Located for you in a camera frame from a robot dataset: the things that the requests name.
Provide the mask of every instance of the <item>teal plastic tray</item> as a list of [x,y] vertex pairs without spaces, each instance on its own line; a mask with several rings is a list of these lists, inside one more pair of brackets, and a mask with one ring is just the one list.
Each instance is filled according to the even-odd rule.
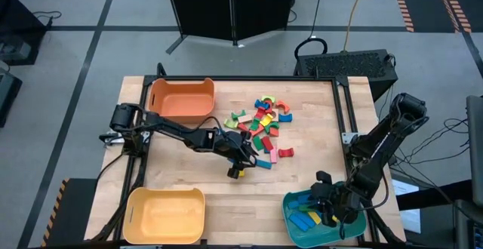
[[[310,190],[302,192],[289,192],[285,195],[284,201],[281,204],[281,209],[285,219],[285,225],[287,226],[287,231],[290,239],[295,243],[296,246],[301,248],[310,248],[339,241],[340,223],[337,223],[337,227],[334,228],[324,226],[322,223],[319,223],[315,227],[304,232],[288,219],[293,212],[298,211],[297,209],[290,209],[288,207],[288,203],[290,203],[291,201],[296,201],[297,197],[300,195],[306,195],[309,193]],[[344,231],[346,232],[346,238],[356,237],[364,233],[365,227],[366,219],[364,212],[361,211],[359,212],[359,215],[357,216],[357,219],[354,221],[354,223],[345,224]]]

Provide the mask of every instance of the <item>wooden table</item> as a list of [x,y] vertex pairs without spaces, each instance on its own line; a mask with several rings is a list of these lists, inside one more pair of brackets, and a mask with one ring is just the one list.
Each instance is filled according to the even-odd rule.
[[[139,103],[143,77],[124,78],[119,102]],[[367,133],[377,124],[374,103],[366,78],[349,78],[358,129]],[[183,143],[154,134],[149,151],[145,186],[150,189],[198,188],[206,196],[205,230],[208,244],[292,245],[281,213],[281,200],[287,192],[308,189],[315,182],[316,171],[327,171],[334,182],[346,179],[337,115],[330,82],[321,81],[216,81],[214,116],[221,122],[233,111],[242,109],[254,114],[254,101],[263,94],[286,102],[294,120],[280,124],[280,137],[271,138],[279,148],[293,147],[293,158],[280,158],[272,170],[248,168],[237,180],[228,178],[230,163],[215,154],[199,154]],[[349,121],[342,89],[339,89],[345,126]],[[206,127],[212,128],[214,122]],[[103,167],[121,151],[109,147]],[[269,154],[260,154],[269,161]],[[85,238],[95,236],[119,205],[127,158],[116,162],[102,176],[89,217]],[[405,234],[391,183],[389,200],[377,209],[392,231],[402,240]],[[385,195],[381,185],[373,203]],[[371,240],[369,231],[365,233]],[[357,244],[354,238],[339,244]]]

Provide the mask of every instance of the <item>orange bin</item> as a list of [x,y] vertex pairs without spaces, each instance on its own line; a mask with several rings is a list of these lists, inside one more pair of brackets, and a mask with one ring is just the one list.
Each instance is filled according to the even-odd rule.
[[181,123],[199,123],[214,108],[214,83],[206,78],[200,83],[167,82],[158,79],[152,83],[148,110]]
[[128,199],[123,235],[131,244],[192,244],[205,227],[199,189],[135,189]]

